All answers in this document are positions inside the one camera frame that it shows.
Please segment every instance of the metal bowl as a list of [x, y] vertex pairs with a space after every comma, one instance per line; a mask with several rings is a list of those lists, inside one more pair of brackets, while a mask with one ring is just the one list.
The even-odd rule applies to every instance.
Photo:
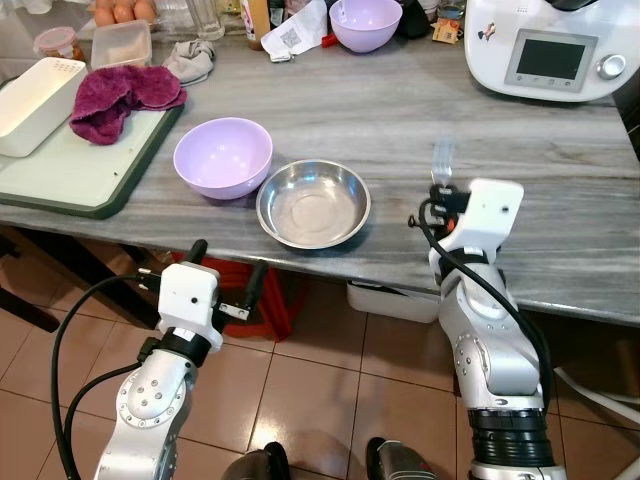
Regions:
[[262, 228], [285, 245], [327, 248], [356, 234], [371, 209], [369, 190], [348, 168], [325, 160], [282, 167], [258, 192]]

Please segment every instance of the kitchen counter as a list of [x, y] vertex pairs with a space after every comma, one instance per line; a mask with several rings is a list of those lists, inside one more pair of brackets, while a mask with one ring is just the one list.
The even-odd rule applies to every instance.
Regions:
[[[214, 257], [432, 291], [427, 243], [407, 217], [427, 194], [436, 139], [453, 135], [459, 186], [477, 176], [524, 185], [499, 255], [518, 302], [640, 325], [640, 166], [611, 98], [573, 105], [493, 93], [473, 80], [461, 45], [393, 40], [369, 55], [317, 48], [276, 65], [241, 37], [225, 37], [213, 74], [188, 92], [120, 213], [96, 221], [0, 205], [0, 221], [175, 250], [204, 238]], [[173, 170], [173, 150], [195, 125], [225, 116], [271, 133], [272, 171], [322, 158], [358, 172], [372, 197], [363, 230], [338, 247], [297, 251], [260, 228], [255, 193], [216, 202], [190, 190]]]

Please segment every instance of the white cutting board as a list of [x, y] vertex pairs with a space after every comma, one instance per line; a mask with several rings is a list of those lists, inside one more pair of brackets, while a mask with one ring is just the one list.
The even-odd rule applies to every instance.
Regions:
[[89, 143], [65, 121], [28, 157], [0, 155], [0, 194], [83, 207], [109, 200], [166, 112], [134, 111], [113, 145]]

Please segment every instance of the black cable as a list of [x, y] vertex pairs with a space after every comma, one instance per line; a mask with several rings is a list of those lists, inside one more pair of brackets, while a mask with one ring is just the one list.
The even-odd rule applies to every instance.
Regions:
[[542, 399], [544, 402], [544, 411], [549, 408], [549, 402], [551, 400], [551, 384], [553, 379], [553, 370], [551, 369], [551, 355], [549, 353], [549, 345], [544, 335], [536, 325], [526, 319], [512, 304], [507, 300], [493, 285], [487, 282], [484, 278], [478, 275], [476, 272], [467, 267], [464, 263], [460, 262], [457, 258], [447, 252], [438, 243], [433, 233], [429, 229], [427, 220], [425, 217], [425, 209], [428, 204], [431, 203], [431, 199], [427, 198], [420, 204], [418, 210], [418, 227], [424, 233], [427, 238], [427, 242], [431, 248], [440, 254], [442, 258], [451, 263], [460, 272], [464, 273], [471, 280], [480, 285], [489, 295], [491, 295], [496, 302], [498, 302], [502, 308], [504, 308], [509, 315], [515, 320], [515, 322], [522, 330], [522, 333], [529, 339], [531, 345], [533, 345], [536, 355], [538, 355], [538, 362], [540, 365], [540, 384], [542, 385]]
[[64, 332], [67, 330], [69, 322], [71, 321], [73, 316], [91, 295], [93, 295], [101, 288], [112, 283], [119, 282], [121, 280], [137, 280], [137, 278], [138, 277], [136, 275], [117, 275], [114, 277], [106, 278], [101, 282], [96, 283], [82, 294], [80, 299], [71, 308], [71, 310], [69, 310], [69, 313], [67, 313], [67, 316], [58, 327], [58, 332], [56, 333], [56, 338], [53, 342], [53, 348], [51, 350], [51, 413], [53, 415], [53, 430], [56, 436], [56, 443], [58, 444], [60, 460], [62, 461], [62, 466], [64, 467], [64, 471], [69, 480], [81, 479], [76, 467], [75, 460], [73, 459], [71, 445], [67, 443], [67, 440], [64, 436], [64, 431], [62, 429], [62, 417], [60, 415], [60, 394], [58, 392], [58, 363], [62, 337], [64, 336]]
[[69, 446], [71, 443], [71, 432], [73, 429], [73, 416], [76, 413], [76, 409], [78, 408], [78, 404], [82, 400], [82, 398], [96, 385], [104, 382], [105, 380], [109, 380], [110, 378], [117, 377], [118, 375], [122, 375], [123, 373], [129, 373], [142, 366], [141, 362], [132, 363], [131, 365], [127, 365], [126, 367], [118, 368], [111, 372], [107, 372], [99, 377], [94, 378], [89, 383], [87, 383], [82, 389], [76, 393], [76, 396], [73, 397], [73, 401], [71, 405], [69, 405], [69, 410], [67, 410], [67, 416], [64, 420], [64, 437], [67, 440], [67, 444]]

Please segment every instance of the maroon cloth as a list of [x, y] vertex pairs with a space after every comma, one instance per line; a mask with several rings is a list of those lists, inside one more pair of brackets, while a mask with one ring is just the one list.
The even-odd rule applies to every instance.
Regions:
[[101, 68], [85, 77], [71, 114], [71, 130], [98, 145], [116, 143], [132, 110], [168, 110], [187, 92], [165, 67]]

